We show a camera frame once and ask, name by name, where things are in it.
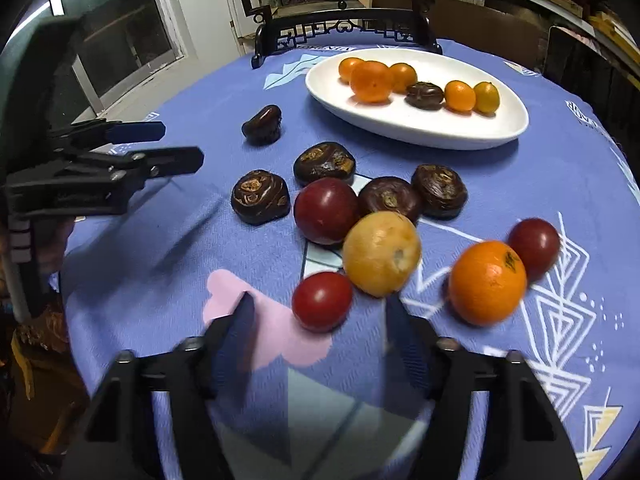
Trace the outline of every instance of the blue tablecloth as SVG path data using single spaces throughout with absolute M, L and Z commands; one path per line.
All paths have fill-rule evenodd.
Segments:
M 351 41 L 353 48 L 384 41 L 357 33 L 324 39 Z M 300 330 L 289 300 L 301 272 L 339 260 L 305 252 L 292 215 L 252 227 L 229 203 L 236 180 L 258 168 L 284 177 L 294 198 L 300 186 L 293 160 L 319 141 L 335 140 L 353 153 L 365 177 L 408 180 L 417 164 L 428 162 L 462 176 L 469 192 L 462 214 L 418 224 L 422 262 L 402 295 L 414 313 L 472 351 L 521 349 L 568 430 L 584 477 L 602 475 L 640 419 L 640 190 L 576 96 L 501 58 L 450 41 L 442 46 L 445 56 L 489 72 L 520 96 L 530 125 L 519 140 L 454 152 L 359 130 L 305 89 L 309 67 L 336 54 L 320 47 L 271 56 L 259 70 L 247 57 L 238 59 L 161 106 L 153 116 L 166 125 L 166 137 L 156 146 L 196 144 L 206 154 L 204 166 L 193 176 L 149 182 L 125 216 L 76 224 L 62 289 L 73 355 L 89 390 L 119 350 L 168 351 L 251 289 L 259 328 L 244 365 L 251 370 L 247 390 L 230 384 L 212 405 L 236 477 L 406 475 L 431 406 L 408 385 L 386 342 L 383 302 L 357 293 L 348 320 L 332 335 Z M 254 148 L 240 126 L 267 104 L 282 108 L 283 135 Z M 549 220 L 561 234 L 557 265 L 507 321 L 486 330 L 461 325 L 441 299 L 450 265 L 469 244 L 504 239 L 531 216 Z M 156 401 L 167 478 L 180 478 L 167 400 L 158 394 Z M 463 480 L 475 475 L 485 409 L 486 397 L 476 396 Z

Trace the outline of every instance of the cherry tomato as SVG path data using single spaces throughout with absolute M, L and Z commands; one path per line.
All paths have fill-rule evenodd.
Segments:
M 308 240 L 338 244 L 360 220 L 358 197 L 346 182 L 326 176 L 300 191 L 293 204 L 293 218 Z
M 318 272 L 293 291 L 291 307 L 300 324 L 312 332 L 329 332 L 347 317 L 353 287 L 337 272 Z
M 530 282 L 542 278 L 558 259 L 558 231 L 542 218 L 527 218 L 509 233 L 507 243 L 522 260 Z

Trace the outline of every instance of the orange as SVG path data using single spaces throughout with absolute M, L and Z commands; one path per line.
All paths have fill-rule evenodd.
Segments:
M 500 106 L 500 94 L 491 83 L 483 81 L 474 86 L 476 110 L 483 114 L 492 114 Z
M 394 76 L 390 68 L 379 61 L 359 63 L 351 72 L 351 90 L 363 103 L 386 101 L 393 87 Z
M 338 74 L 340 74 L 340 79 L 345 83 L 351 81 L 351 72 L 353 72 L 353 69 L 360 63 L 364 63 L 364 60 L 359 57 L 345 57 L 340 62 L 340 65 L 338 65 Z
M 342 266 L 353 285 L 382 298 L 402 288 L 421 253 L 418 232 L 406 216 L 378 211 L 366 215 L 347 234 Z
M 476 93 L 462 81 L 449 81 L 444 87 L 444 101 L 455 112 L 470 112 L 476 105 Z
M 394 75 L 394 92 L 406 94 L 406 89 L 418 82 L 418 74 L 414 67 L 407 63 L 396 63 L 390 69 Z
M 511 315 L 527 288 L 515 251 L 496 240 L 472 245 L 449 275 L 449 299 L 462 319 L 487 326 Z

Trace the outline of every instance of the yellow fruit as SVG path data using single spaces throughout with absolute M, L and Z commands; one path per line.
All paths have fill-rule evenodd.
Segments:
M 349 231 L 342 246 L 342 266 L 355 286 L 382 298 L 400 290 L 421 256 L 418 232 L 393 211 L 366 215 Z
M 462 319 L 486 326 L 511 315 L 527 288 L 527 273 L 507 244 L 492 240 L 463 252 L 449 275 L 449 299 Z
M 476 94 L 476 110 L 483 114 L 492 114 L 500 106 L 500 94 L 491 83 L 484 81 L 474 86 Z

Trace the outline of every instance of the pink patch on tablecloth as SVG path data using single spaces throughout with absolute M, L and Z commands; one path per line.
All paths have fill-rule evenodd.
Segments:
M 254 297 L 257 336 L 251 357 L 251 370 L 264 367 L 282 354 L 295 366 L 311 366 L 324 359 L 331 347 L 330 334 L 313 334 L 296 321 L 290 308 L 268 298 L 226 269 L 214 270 L 207 279 L 211 297 L 205 303 L 202 319 L 231 314 L 243 293 Z

